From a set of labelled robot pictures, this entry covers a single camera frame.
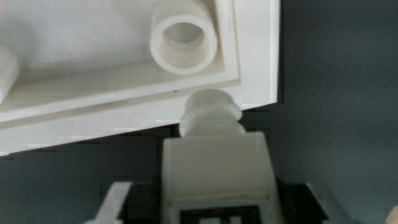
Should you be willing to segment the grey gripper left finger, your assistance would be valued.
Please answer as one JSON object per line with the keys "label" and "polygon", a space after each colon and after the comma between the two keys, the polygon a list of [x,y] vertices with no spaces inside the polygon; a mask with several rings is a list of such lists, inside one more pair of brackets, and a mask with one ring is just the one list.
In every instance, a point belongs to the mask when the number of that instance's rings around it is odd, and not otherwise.
{"label": "grey gripper left finger", "polygon": [[158,224],[158,189],[149,182],[113,182],[94,217],[81,224]]}

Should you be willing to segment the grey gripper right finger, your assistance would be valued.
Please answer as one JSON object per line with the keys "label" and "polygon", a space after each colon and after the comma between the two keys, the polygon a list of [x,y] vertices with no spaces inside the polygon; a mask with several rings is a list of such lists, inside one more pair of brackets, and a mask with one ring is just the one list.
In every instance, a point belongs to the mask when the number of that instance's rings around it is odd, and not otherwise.
{"label": "grey gripper right finger", "polygon": [[277,189],[286,224],[362,224],[323,185],[279,181]]}

